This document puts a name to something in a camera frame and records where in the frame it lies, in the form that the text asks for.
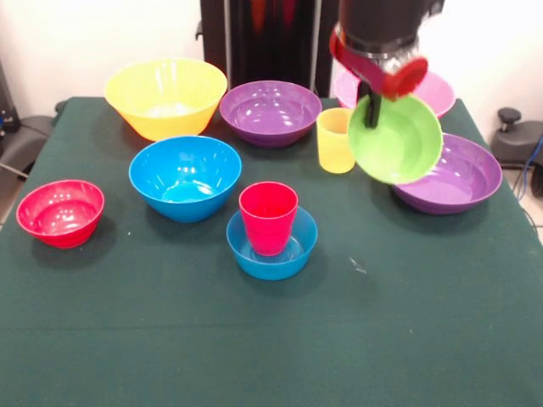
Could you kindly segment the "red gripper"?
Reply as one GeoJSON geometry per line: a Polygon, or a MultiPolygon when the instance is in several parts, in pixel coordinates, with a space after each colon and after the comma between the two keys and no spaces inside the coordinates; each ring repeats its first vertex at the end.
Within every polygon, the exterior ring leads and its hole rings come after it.
{"type": "Polygon", "coordinates": [[[358,77],[356,100],[366,100],[364,126],[375,129],[381,109],[381,96],[395,100],[415,90],[428,73],[428,61],[418,49],[418,38],[388,43],[383,50],[364,48],[335,28],[329,41],[333,57],[358,77]]]}

